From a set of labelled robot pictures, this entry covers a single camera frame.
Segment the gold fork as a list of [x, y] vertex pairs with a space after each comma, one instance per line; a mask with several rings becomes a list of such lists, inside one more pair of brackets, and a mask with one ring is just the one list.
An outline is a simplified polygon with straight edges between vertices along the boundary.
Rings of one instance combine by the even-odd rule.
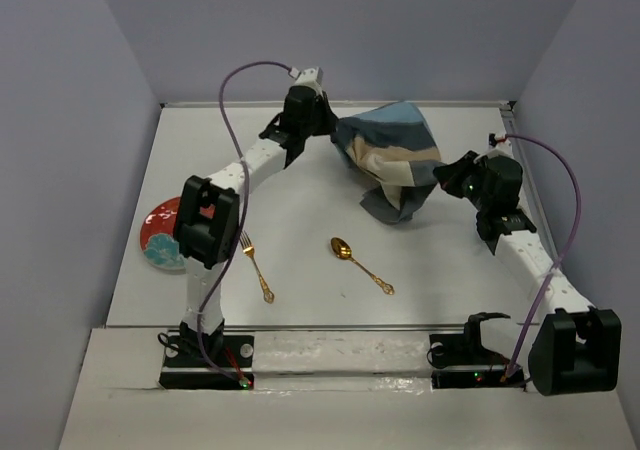
[[263, 300], [267, 304], [273, 304], [275, 301], [275, 294], [270, 289], [267, 281], [265, 280], [255, 258], [255, 246], [251, 241], [249, 235], [246, 231], [242, 231], [240, 234], [240, 245], [242, 246], [242, 251], [244, 255], [251, 261], [253, 268], [256, 272], [259, 285], [263, 294]]

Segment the striped blue beige placemat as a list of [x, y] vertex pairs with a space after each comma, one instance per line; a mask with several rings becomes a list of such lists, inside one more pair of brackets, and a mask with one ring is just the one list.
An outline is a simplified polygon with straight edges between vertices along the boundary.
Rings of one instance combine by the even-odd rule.
[[337, 121], [331, 141], [351, 168], [377, 182], [361, 207], [386, 225], [410, 221], [438, 185], [443, 165], [419, 108], [400, 101]]

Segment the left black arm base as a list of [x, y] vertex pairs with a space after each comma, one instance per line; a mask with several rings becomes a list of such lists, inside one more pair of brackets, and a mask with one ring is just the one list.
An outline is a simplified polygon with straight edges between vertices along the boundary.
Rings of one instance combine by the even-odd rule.
[[251, 391], [254, 389], [255, 337], [227, 334], [217, 352], [210, 354], [213, 368], [197, 344], [182, 341], [177, 331], [160, 332], [163, 346], [159, 386], [166, 390]]

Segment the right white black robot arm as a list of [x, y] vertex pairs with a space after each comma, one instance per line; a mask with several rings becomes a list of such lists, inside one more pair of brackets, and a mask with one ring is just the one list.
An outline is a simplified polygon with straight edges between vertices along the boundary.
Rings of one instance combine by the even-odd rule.
[[544, 249], [537, 229], [520, 205], [523, 169], [500, 151], [473, 151], [435, 169], [449, 195], [476, 209], [476, 229], [491, 253], [528, 293], [531, 307], [505, 368], [520, 370], [518, 357], [534, 319], [541, 325], [527, 362], [531, 380], [545, 396], [607, 392], [618, 382], [622, 323], [610, 309], [582, 296]]

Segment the gold spoon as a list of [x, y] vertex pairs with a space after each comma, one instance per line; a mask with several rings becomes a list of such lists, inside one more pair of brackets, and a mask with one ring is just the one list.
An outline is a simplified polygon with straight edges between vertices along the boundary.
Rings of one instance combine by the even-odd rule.
[[340, 260], [349, 261], [362, 270], [386, 295], [394, 295], [394, 287], [375, 275], [363, 264], [356, 260], [353, 256], [353, 251], [350, 245], [339, 237], [332, 237], [330, 239], [330, 247], [333, 254]]

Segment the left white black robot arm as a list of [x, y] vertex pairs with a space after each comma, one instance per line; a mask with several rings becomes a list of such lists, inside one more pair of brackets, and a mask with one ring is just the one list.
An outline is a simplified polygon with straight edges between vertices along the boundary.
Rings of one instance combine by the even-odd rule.
[[321, 85], [298, 78], [283, 110], [238, 161], [185, 182], [174, 226], [187, 272], [178, 348], [198, 364], [215, 362], [223, 347], [221, 279], [235, 254], [249, 195], [293, 163], [308, 138], [331, 133], [335, 122]]

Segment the red blue floral plate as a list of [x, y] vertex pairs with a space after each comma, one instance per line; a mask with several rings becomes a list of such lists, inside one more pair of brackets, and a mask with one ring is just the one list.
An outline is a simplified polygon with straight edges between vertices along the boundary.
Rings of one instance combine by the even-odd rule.
[[156, 270], [183, 274], [186, 264], [173, 238], [180, 197], [170, 198], [151, 210], [143, 219], [139, 247], [144, 259]]

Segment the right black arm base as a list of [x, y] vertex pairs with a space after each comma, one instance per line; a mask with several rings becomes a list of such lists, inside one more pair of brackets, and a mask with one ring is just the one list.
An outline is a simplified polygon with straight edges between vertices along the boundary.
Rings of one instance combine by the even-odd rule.
[[522, 368], [517, 367], [511, 376], [506, 375], [510, 363], [508, 355], [497, 345], [488, 345], [491, 328], [487, 322], [512, 323], [511, 317], [501, 312], [471, 314], [461, 330], [436, 332], [429, 335], [426, 360], [432, 368], [431, 383], [436, 390], [519, 388], [526, 390], [529, 379]]

